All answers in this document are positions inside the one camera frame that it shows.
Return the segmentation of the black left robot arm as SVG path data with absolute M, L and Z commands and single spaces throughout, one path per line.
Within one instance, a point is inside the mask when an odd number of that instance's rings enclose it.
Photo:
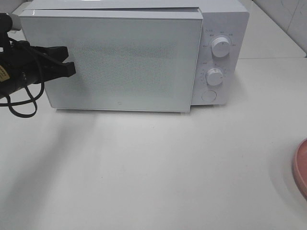
M 0 97 L 26 86 L 42 84 L 76 73 L 65 46 L 31 46 L 26 41 L 12 42 L 0 53 Z

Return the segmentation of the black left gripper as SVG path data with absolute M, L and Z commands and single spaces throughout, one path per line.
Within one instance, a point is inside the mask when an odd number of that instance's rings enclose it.
M 43 84 L 41 57 L 59 61 L 44 66 L 44 80 L 70 77 L 76 73 L 74 62 L 62 63 L 68 56 L 66 46 L 30 46 L 24 40 L 10 42 L 10 54 L 0 52 L 0 91 L 16 92 L 31 84 Z

